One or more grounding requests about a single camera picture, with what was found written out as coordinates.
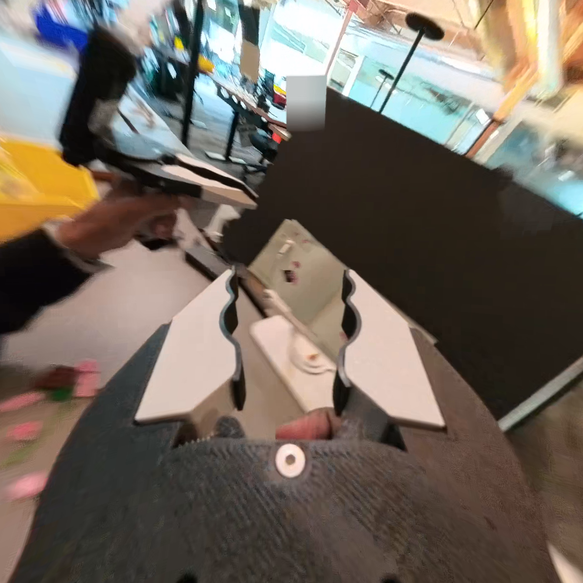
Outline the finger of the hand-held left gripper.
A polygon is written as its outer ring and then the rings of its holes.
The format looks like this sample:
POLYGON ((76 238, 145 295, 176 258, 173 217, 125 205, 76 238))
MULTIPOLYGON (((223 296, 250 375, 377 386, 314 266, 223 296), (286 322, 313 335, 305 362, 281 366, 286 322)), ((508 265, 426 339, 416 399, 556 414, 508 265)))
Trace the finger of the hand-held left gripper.
POLYGON ((178 153, 174 155, 174 160, 178 166, 193 172, 198 177, 218 182, 223 186, 246 189, 246 184, 243 181, 194 157, 178 153))
POLYGON ((162 171, 175 179, 200 186, 202 189, 202 200, 243 209, 257 208, 255 199, 237 186, 224 185, 218 180, 202 177, 178 165, 163 165, 162 171))

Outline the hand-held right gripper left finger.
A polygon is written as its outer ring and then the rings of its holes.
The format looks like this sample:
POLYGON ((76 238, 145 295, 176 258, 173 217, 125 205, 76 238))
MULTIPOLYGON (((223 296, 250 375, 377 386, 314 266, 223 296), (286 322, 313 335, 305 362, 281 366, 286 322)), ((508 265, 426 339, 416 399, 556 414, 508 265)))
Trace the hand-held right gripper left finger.
POLYGON ((184 421, 212 431, 216 421, 244 408, 245 377, 238 326, 238 281, 223 272, 175 315, 141 402, 137 424, 184 421))

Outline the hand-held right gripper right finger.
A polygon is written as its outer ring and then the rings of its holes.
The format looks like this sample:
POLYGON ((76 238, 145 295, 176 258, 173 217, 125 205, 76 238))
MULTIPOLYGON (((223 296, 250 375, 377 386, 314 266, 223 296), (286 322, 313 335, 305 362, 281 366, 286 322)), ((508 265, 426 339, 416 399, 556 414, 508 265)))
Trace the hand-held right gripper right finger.
POLYGON ((409 321, 356 271, 342 279, 346 336, 336 361, 333 408, 368 431, 390 424, 443 431, 446 423, 409 321))

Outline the brown square toy plate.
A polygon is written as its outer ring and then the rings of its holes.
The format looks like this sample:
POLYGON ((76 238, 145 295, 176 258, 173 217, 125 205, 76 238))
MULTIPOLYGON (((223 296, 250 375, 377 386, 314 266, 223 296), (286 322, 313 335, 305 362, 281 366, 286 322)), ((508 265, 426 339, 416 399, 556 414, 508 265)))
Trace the brown square toy plate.
POLYGON ((76 368, 56 366, 40 372, 33 381, 33 387, 35 390, 69 390, 74 388, 77 378, 76 368))

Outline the person's left forearm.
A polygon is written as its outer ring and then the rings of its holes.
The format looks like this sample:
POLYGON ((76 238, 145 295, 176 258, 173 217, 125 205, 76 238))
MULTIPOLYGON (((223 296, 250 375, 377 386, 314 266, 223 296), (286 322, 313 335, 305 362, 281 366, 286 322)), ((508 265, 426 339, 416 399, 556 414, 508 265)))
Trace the person's left forearm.
POLYGON ((46 307, 74 293, 108 266, 57 242, 56 224, 1 245, 1 335, 18 332, 46 307))

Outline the person's right hand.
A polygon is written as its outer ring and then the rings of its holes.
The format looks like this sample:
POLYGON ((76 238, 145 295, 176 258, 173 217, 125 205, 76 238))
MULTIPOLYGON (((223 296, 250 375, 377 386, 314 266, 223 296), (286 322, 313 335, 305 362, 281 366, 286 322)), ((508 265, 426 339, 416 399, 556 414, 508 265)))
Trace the person's right hand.
POLYGON ((279 441, 331 440, 339 431, 342 419, 331 407, 315 409, 281 425, 275 432, 279 441))

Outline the person's left hand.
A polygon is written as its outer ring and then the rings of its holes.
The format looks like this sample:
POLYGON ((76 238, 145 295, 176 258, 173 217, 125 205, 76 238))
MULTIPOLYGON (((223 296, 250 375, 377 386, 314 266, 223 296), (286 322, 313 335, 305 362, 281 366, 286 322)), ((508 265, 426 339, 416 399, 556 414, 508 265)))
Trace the person's left hand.
POLYGON ((92 207, 59 224, 54 239, 85 261, 121 249, 136 236, 170 241, 184 202, 181 196, 140 192, 134 182, 122 181, 92 207))

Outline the blue plastic bin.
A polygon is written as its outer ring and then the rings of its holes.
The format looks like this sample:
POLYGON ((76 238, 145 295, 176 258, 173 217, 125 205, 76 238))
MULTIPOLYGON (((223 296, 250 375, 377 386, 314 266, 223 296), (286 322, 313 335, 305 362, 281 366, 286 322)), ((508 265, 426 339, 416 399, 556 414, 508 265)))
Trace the blue plastic bin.
POLYGON ((88 32, 71 24, 58 3, 40 2, 32 9, 37 38, 43 43, 82 53, 88 41, 88 32))

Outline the long wooden desk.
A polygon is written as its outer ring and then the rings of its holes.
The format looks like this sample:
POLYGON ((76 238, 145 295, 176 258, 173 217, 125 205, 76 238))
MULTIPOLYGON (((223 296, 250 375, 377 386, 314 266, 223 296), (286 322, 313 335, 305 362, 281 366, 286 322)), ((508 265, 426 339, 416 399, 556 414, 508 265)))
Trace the long wooden desk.
POLYGON ((271 114, 268 109, 259 107, 257 100, 236 84, 211 74, 206 74, 206 77, 214 84, 218 97, 246 123, 265 132, 275 133, 284 141, 291 138, 286 122, 279 114, 271 114))

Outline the white book stand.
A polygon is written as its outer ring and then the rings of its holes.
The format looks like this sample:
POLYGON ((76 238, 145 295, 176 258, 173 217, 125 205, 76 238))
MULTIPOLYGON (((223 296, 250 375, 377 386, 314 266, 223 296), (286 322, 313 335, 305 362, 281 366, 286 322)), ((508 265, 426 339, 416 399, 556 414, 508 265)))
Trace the white book stand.
POLYGON ((274 290, 262 292, 267 318, 250 333, 303 412, 333 406, 339 350, 346 341, 340 292, 303 323, 274 290))

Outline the black pole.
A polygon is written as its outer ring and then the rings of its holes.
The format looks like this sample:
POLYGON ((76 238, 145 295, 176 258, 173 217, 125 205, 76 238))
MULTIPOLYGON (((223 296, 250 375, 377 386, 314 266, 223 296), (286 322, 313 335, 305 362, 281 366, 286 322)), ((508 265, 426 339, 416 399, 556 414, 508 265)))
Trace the black pole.
POLYGON ((380 106, 378 112, 383 113, 389 100, 391 99, 393 93, 397 89, 397 85, 401 81, 405 70, 407 69, 412 56, 415 54, 421 40, 427 38, 430 41, 441 41, 445 36, 445 31, 435 20, 426 17, 418 12, 409 12, 405 18, 406 25, 412 31, 415 31, 416 38, 409 49, 404 62, 402 63, 396 77, 394 78, 390 90, 388 91, 382 105, 380 106))
POLYGON ((204 20, 204 2, 196 1, 193 7, 193 19, 189 28, 188 63, 186 68, 186 81, 184 85, 184 106, 181 121, 180 140, 184 146, 189 145, 189 133, 193 114, 193 95, 195 81, 199 73, 198 60, 201 46, 201 35, 204 20))

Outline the yellow plastic bin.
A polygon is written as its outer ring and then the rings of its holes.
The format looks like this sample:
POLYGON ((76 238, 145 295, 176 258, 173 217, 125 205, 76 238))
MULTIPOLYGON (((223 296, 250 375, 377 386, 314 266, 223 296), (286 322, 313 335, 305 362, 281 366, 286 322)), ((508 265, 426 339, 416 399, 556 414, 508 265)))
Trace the yellow plastic bin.
POLYGON ((1 136, 1 242, 99 199, 91 173, 47 145, 1 136))

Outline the pile of pink toy bricks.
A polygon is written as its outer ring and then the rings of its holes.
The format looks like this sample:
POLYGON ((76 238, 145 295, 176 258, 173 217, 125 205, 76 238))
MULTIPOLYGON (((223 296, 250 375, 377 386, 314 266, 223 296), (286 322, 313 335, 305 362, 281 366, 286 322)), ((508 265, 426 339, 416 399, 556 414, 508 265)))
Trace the pile of pink toy bricks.
POLYGON ((97 362, 86 360, 78 370, 73 398, 53 402, 48 390, 35 390, 37 373, 25 389, 1 398, 1 500, 34 500, 43 491, 49 471, 73 425, 101 385, 97 362))

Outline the black panel on cardboard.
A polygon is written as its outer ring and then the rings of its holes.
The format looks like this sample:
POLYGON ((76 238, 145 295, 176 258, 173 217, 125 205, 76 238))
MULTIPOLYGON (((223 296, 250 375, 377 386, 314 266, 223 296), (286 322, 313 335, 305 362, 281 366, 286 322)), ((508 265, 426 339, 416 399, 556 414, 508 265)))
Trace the black panel on cardboard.
POLYGON ((238 1, 241 24, 241 74, 256 84, 259 77, 259 20, 260 10, 253 7, 252 1, 238 1))

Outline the paper instruction booklet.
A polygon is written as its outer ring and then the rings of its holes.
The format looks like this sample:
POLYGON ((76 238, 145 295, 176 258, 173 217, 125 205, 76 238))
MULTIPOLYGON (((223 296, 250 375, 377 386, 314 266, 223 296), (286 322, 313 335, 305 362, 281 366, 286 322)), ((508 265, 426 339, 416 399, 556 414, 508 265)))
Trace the paper instruction booklet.
POLYGON ((330 352, 339 347, 345 266, 299 222, 284 220, 248 268, 330 352))

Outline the dark grey board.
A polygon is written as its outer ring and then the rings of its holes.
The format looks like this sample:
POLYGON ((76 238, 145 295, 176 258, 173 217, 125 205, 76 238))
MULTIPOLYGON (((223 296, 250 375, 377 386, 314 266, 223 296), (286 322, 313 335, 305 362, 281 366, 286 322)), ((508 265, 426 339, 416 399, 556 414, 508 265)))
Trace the dark grey board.
POLYGON ((582 374, 582 219, 328 89, 258 208, 224 234, 250 264, 285 219, 437 339, 496 419, 582 374))

